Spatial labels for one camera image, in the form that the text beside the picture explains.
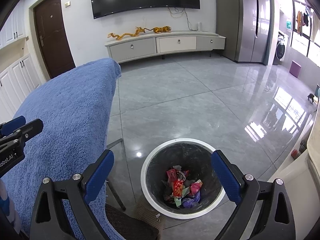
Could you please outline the purple wrapper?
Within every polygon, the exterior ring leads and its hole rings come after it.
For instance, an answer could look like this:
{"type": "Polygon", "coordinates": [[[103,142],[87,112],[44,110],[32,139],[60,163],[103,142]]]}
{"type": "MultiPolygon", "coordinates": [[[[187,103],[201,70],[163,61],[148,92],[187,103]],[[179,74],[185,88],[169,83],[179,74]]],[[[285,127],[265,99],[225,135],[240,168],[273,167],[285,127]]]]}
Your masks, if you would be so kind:
{"type": "Polygon", "coordinates": [[[198,206],[201,199],[201,193],[198,191],[194,197],[186,197],[182,199],[182,206],[186,209],[192,209],[198,206]]]}

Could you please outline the blue white striped glove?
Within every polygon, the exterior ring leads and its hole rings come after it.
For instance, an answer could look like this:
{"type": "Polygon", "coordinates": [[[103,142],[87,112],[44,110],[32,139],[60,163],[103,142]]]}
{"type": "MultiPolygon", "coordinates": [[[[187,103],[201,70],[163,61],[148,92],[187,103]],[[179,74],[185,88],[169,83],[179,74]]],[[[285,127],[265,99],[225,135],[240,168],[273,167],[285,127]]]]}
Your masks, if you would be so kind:
{"type": "Polygon", "coordinates": [[[15,207],[13,201],[10,199],[5,184],[0,180],[0,195],[1,195],[1,210],[8,219],[9,223],[14,225],[15,221],[15,207]]]}

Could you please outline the blue fluffy blanket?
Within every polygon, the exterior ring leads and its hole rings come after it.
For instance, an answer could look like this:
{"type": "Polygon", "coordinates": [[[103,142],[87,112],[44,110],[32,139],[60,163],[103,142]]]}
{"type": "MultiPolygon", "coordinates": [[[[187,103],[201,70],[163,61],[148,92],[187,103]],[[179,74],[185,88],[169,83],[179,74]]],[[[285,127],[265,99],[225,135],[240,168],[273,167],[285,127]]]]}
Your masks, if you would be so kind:
{"type": "MultiPolygon", "coordinates": [[[[43,130],[25,143],[25,158],[1,177],[15,207],[14,225],[1,210],[1,239],[30,239],[41,184],[48,178],[62,181],[82,174],[107,150],[108,123],[120,75],[120,65],[104,58],[55,77],[26,97],[14,118],[24,116],[26,123],[40,119],[43,130]]],[[[104,182],[89,207],[109,239],[121,239],[106,218],[105,204],[104,182]]],[[[64,199],[63,205],[76,239],[85,239],[69,201],[64,199]]]]}

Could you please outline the dark chair seat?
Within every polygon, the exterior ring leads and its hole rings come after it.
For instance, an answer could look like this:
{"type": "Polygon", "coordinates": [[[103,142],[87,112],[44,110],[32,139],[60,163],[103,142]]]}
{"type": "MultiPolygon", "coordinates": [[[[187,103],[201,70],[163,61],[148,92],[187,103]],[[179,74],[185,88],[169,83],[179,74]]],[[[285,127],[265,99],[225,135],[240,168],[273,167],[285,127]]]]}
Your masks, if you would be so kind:
{"type": "Polygon", "coordinates": [[[114,230],[125,239],[158,239],[159,230],[146,222],[132,218],[108,204],[105,205],[105,213],[114,230]]]}

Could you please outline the pink wrapper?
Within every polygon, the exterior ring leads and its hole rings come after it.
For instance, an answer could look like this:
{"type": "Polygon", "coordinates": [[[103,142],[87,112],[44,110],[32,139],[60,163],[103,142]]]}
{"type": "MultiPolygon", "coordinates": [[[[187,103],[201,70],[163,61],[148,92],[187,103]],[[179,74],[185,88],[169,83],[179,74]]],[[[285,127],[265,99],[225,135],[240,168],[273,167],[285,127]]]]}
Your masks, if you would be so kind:
{"type": "Polygon", "coordinates": [[[192,183],[189,187],[190,189],[189,195],[192,197],[195,197],[195,195],[200,191],[202,185],[203,185],[203,182],[201,180],[198,180],[192,183]]]}

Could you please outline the green crumpled wrapper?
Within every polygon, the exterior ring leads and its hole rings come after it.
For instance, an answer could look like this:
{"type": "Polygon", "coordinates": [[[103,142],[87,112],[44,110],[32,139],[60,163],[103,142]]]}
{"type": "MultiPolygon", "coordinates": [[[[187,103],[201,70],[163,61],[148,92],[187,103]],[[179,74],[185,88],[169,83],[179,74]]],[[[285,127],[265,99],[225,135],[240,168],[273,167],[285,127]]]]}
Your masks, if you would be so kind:
{"type": "Polygon", "coordinates": [[[174,197],[174,202],[177,207],[180,207],[182,204],[182,198],[174,197]]]}

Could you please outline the small red wrapper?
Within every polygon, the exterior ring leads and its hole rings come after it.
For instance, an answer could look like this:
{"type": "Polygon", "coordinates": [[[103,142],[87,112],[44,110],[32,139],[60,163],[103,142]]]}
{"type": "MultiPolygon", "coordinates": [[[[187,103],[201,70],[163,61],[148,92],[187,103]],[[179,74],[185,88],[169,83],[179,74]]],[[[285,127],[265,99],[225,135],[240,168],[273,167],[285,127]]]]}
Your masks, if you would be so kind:
{"type": "Polygon", "coordinates": [[[171,183],[171,187],[173,196],[176,198],[181,198],[182,191],[184,189],[183,180],[177,179],[176,181],[171,183]]]}

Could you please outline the red maroon snack bag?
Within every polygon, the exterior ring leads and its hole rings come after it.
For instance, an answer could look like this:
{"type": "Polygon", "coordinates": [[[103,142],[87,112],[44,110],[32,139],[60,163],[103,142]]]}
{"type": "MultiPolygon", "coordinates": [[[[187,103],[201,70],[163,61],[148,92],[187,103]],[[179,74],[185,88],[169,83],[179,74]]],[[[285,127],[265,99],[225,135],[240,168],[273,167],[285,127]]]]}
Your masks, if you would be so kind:
{"type": "Polygon", "coordinates": [[[167,176],[169,184],[174,183],[176,180],[178,180],[177,171],[174,168],[167,171],[167,176]]]}

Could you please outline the dark brown door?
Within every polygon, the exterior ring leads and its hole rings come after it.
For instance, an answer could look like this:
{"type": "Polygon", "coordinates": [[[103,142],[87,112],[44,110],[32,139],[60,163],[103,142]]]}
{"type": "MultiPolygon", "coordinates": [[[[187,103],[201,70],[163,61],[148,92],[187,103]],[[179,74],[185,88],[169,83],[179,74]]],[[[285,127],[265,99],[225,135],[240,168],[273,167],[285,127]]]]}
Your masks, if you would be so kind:
{"type": "Polygon", "coordinates": [[[75,68],[63,23],[61,0],[42,1],[34,8],[34,21],[41,55],[50,78],[75,68]]]}

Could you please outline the purple stool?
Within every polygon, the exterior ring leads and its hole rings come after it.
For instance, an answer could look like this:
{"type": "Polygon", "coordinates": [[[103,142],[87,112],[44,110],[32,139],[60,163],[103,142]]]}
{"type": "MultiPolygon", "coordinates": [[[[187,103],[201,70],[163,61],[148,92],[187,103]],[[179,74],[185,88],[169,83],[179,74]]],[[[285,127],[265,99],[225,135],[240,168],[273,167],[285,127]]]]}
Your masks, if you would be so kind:
{"type": "Polygon", "coordinates": [[[298,64],[296,61],[293,61],[293,60],[292,60],[289,73],[290,73],[291,75],[293,75],[294,77],[298,78],[301,69],[302,69],[301,65],[298,64]]]}

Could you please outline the white TV cabinet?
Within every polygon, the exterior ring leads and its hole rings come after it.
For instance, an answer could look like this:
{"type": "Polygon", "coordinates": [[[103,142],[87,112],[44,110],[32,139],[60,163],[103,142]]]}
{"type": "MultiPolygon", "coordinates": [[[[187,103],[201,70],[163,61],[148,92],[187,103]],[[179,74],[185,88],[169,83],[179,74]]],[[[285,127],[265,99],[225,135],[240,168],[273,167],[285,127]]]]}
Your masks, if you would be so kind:
{"type": "Polygon", "coordinates": [[[226,38],[210,32],[173,31],[150,33],[107,42],[110,58],[118,63],[154,56],[187,53],[193,51],[223,50],[226,38]]]}

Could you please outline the golden dragon ornament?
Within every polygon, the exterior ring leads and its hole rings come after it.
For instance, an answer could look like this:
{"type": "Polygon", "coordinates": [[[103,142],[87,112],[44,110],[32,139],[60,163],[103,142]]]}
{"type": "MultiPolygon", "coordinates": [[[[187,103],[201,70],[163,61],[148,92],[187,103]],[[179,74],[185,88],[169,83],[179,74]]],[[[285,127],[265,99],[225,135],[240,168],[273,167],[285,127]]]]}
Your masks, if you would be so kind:
{"type": "Polygon", "coordinates": [[[146,31],[146,28],[142,28],[142,27],[136,27],[135,28],[135,32],[134,33],[123,33],[121,35],[115,34],[115,33],[109,33],[107,35],[107,38],[114,38],[117,41],[122,40],[125,37],[137,37],[140,34],[144,34],[146,31]]]}

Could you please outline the golden tiger ornament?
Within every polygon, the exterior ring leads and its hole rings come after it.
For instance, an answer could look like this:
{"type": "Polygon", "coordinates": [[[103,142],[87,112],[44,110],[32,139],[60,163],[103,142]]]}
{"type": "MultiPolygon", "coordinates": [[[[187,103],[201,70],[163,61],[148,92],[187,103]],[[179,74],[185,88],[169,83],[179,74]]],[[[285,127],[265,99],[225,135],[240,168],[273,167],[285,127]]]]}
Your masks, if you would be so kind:
{"type": "Polygon", "coordinates": [[[160,34],[160,33],[169,33],[171,32],[171,27],[170,26],[164,26],[164,27],[154,27],[152,29],[154,33],[160,34]]]}

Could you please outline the grey refrigerator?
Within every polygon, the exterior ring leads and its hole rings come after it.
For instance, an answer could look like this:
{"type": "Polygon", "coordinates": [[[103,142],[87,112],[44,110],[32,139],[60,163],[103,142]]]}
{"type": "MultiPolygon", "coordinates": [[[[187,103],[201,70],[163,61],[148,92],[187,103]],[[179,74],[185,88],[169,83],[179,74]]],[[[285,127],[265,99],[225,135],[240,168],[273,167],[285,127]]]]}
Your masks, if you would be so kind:
{"type": "Polygon", "coordinates": [[[270,29],[270,0],[216,0],[216,31],[225,37],[223,56],[263,63],[270,29]]]}

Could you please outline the white wall cupboard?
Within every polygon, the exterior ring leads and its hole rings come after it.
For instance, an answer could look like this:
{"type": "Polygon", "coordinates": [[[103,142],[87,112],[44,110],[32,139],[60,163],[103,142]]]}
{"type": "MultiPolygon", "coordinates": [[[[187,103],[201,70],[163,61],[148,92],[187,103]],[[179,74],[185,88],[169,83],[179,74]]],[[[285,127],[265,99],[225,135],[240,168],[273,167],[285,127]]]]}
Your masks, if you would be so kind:
{"type": "Polygon", "coordinates": [[[26,39],[21,0],[1,29],[1,123],[11,120],[25,98],[41,85],[26,39]]]}

